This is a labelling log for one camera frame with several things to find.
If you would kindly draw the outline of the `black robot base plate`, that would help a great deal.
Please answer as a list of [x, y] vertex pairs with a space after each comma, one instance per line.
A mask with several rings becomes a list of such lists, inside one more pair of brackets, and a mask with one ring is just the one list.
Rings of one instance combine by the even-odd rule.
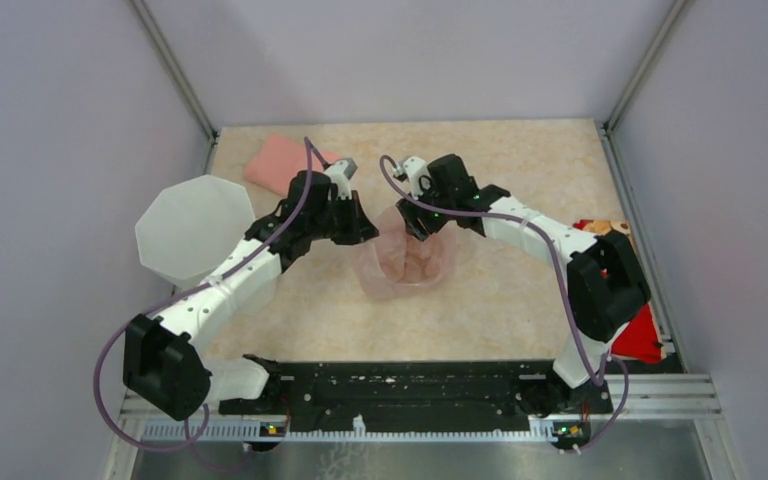
[[275, 362], [255, 400], [219, 403], [223, 416], [277, 415], [293, 433], [346, 431], [360, 417], [372, 433], [528, 430], [550, 415], [609, 414], [606, 386], [571, 389], [548, 360]]

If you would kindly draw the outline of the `translucent pink trash bag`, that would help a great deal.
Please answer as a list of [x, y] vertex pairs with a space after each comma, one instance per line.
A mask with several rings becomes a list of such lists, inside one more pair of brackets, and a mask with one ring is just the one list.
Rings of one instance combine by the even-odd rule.
[[408, 234], [392, 206], [373, 220], [379, 235], [351, 249], [350, 265], [363, 292], [391, 300], [430, 291], [454, 272], [459, 241], [445, 229], [420, 241]]

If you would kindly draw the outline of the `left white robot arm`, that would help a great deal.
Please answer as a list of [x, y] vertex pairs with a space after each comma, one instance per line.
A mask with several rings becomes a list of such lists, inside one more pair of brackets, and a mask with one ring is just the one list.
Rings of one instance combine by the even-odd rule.
[[242, 399], [262, 414], [274, 410], [281, 388], [267, 361], [207, 361], [202, 354], [235, 313], [267, 299], [279, 276], [313, 242], [350, 246], [377, 236], [351, 187], [353, 170], [339, 161], [323, 172], [299, 172], [286, 198], [256, 220], [197, 287], [130, 320], [124, 328], [124, 385], [175, 421], [223, 400]]

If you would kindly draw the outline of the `white octagonal trash bin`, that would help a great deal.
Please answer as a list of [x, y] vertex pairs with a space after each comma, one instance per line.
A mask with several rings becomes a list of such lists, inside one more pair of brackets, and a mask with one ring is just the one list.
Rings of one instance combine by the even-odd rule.
[[190, 289], [228, 259], [254, 220], [241, 184], [202, 175], [167, 187], [135, 225], [140, 263]]

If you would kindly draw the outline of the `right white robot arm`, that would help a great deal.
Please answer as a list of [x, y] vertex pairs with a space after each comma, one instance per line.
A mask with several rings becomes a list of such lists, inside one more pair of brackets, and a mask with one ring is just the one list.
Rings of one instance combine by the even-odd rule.
[[554, 409], [574, 411], [586, 400], [586, 383], [602, 384], [613, 344], [651, 299], [629, 237], [576, 229], [497, 185], [481, 187], [456, 154], [431, 162], [384, 156], [380, 167], [391, 187], [408, 186], [399, 190], [396, 207], [414, 238], [425, 241], [454, 224], [516, 247], [552, 269], [570, 338], [553, 362], [557, 378], [546, 385], [546, 397]]

